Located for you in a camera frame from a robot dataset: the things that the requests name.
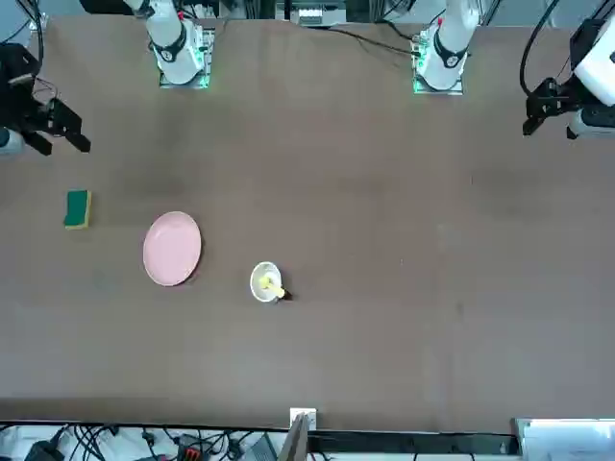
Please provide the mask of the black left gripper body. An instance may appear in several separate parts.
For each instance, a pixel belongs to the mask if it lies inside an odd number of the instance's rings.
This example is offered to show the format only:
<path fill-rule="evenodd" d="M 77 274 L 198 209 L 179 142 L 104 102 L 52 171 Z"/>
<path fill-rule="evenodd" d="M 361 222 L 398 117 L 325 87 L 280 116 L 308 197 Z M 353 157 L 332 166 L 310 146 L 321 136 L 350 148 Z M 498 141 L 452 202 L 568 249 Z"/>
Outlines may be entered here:
<path fill-rule="evenodd" d="M 554 78 L 547 82 L 545 111 L 548 117 L 580 109 L 585 103 L 585 87 L 578 78 L 558 83 Z"/>

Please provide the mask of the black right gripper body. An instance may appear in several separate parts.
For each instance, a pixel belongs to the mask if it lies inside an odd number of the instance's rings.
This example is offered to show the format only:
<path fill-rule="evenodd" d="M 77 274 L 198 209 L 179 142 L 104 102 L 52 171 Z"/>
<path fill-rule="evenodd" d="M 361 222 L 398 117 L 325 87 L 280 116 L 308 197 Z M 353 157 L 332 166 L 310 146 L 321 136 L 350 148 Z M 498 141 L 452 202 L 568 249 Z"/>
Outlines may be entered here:
<path fill-rule="evenodd" d="M 9 139 L 11 133 L 54 135 L 50 118 L 53 100 L 39 100 L 27 85 L 1 85 L 1 138 Z"/>

